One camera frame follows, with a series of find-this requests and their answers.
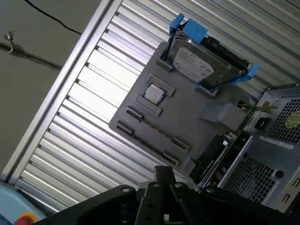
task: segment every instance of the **black mount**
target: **black mount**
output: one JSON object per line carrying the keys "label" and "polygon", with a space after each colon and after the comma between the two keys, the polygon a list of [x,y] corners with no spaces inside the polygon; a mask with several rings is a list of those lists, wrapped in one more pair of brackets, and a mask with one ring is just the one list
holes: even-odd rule
{"label": "black mount", "polygon": [[295,218],[219,188],[200,193],[176,182],[170,166],[136,191],[120,185],[43,219],[37,225],[295,225]]}

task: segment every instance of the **corrugated metal wall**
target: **corrugated metal wall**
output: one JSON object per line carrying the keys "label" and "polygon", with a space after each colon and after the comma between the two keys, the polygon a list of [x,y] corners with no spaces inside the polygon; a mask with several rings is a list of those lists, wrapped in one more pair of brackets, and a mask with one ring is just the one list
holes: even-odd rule
{"label": "corrugated metal wall", "polygon": [[168,39],[178,13],[260,65],[253,80],[239,84],[254,98],[266,86],[300,78],[297,1],[104,1],[111,6],[86,47],[87,60],[81,57],[67,74],[9,181],[53,211],[119,184],[137,187],[152,179],[160,162],[113,133],[108,122],[158,44]]}

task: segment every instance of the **red button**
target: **red button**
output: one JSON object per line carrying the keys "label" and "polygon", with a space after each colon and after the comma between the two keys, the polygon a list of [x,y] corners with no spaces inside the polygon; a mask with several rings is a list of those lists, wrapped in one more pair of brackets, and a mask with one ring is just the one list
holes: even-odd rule
{"label": "red button", "polygon": [[31,225],[33,224],[33,219],[30,217],[21,217],[15,221],[14,225]]}

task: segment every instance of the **metal mesh grille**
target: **metal mesh grille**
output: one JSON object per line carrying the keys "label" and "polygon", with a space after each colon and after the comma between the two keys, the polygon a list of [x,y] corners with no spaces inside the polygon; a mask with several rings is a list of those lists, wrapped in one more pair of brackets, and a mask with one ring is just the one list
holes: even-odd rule
{"label": "metal mesh grille", "polygon": [[275,184],[270,179],[273,172],[273,169],[249,157],[240,162],[224,189],[262,203]]}
{"label": "metal mesh grille", "polygon": [[[299,110],[300,99],[290,100],[277,117],[267,136],[286,143],[298,143],[300,140]],[[292,123],[291,127],[286,125],[287,121]]]}

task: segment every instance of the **blue drive bracket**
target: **blue drive bracket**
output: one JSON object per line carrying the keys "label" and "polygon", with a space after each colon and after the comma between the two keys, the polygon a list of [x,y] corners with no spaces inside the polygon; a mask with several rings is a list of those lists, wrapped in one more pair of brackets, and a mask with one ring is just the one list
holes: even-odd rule
{"label": "blue drive bracket", "polygon": [[184,15],[182,13],[179,13],[178,16],[172,20],[170,23],[169,28],[169,36],[173,36],[176,33],[177,28],[179,27],[180,23],[184,19]]}
{"label": "blue drive bracket", "polygon": [[179,15],[177,17],[175,17],[175,19],[172,20],[172,22],[170,23],[170,27],[169,27],[169,40],[168,40],[168,46],[165,49],[164,53],[161,56],[161,59],[163,61],[166,61],[167,59],[167,55],[169,53],[170,47],[171,47],[171,43],[174,39],[175,33],[177,28],[180,26],[181,21],[184,19],[184,15],[182,13],[179,13]]}
{"label": "blue drive bracket", "polygon": [[207,29],[196,23],[194,20],[189,19],[182,29],[182,33],[191,38],[197,44],[200,44],[207,33]]}
{"label": "blue drive bracket", "polygon": [[221,83],[219,85],[216,85],[216,86],[212,87],[210,89],[210,91],[212,91],[214,89],[217,89],[217,88],[220,88],[224,85],[236,85],[237,83],[240,83],[240,82],[249,81],[249,80],[252,79],[252,77],[255,76],[257,71],[258,71],[258,64],[253,64],[252,67],[248,70],[248,72],[245,75],[243,75],[241,77],[238,77],[236,79],[233,79],[231,81],[224,82],[224,83]]}

